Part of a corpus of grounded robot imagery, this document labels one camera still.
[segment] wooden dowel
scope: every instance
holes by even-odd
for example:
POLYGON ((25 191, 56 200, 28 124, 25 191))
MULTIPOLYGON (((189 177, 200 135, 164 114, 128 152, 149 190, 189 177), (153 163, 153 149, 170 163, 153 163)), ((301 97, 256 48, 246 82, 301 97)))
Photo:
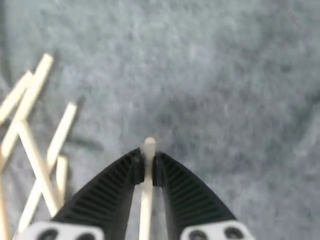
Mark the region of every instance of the wooden dowel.
MULTIPOLYGON (((74 121, 77 112, 77 105, 74 103, 69 103, 64 111, 62 119, 53 135, 49 148, 46 154, 46 167, 48 175, 51 174, 56 162, 61 148, 66 140, 66 137, 70 131, 70 127, 74 121)), ((24 206, 22 215, 19 220, 17 232, 21 233, 24 231, 32 221, 34 214, 36 212, 37 206, 41 198, 41 190, 36 180, 33 184, 29 197, 24 206)))
POLYGON ((18 133, 15 124, 20 120, 25 120, 29 116, 33 105, 35 104, 40 91, 45 83, 49 70, 53 64, 54 59, 48 55, 44 54, 35 73, 32 78, 32 83, 30 87, 25 91, 21 102, 16 110, 13 120, 3 138, 1 144, 2 160, 0 161, 0 173, 2 172, 14 145, 18 139, 18 133))
POLYGON ((0 175, 0 239, 1 240, 10 240, 11 233, 8 222, 8 214, 5 204, 5 198, 3 196, 2 190, 2 181, 0 175))
POLYGON ((48 206, 51 216, 54 216, 61 205, 58 202, 56 193, 53 191, 45 162, 42 160, 29 125, 26 121, 18 121, 15 127, 31 164, 35 178, 39 182, 39 187, 45 203, 48 206))
POLYGON ((65 204, 68 176, 68 159, 66 156, 59 156, 56 163, 56 187, 61 206, 65 204))
POLYGON ((142 151, 145 158, 145 173, 142 183, 139 240, 149 240, 153 196, 152 165, 156 154, 156 141, 153 137, 145 139, 142 151))
POLYGON ((21 100, 24 92, 32 82, 32 77, 32 73, 27 71, 3 100, 0 106, 0 126, 6 121, 9 114, 21 100))

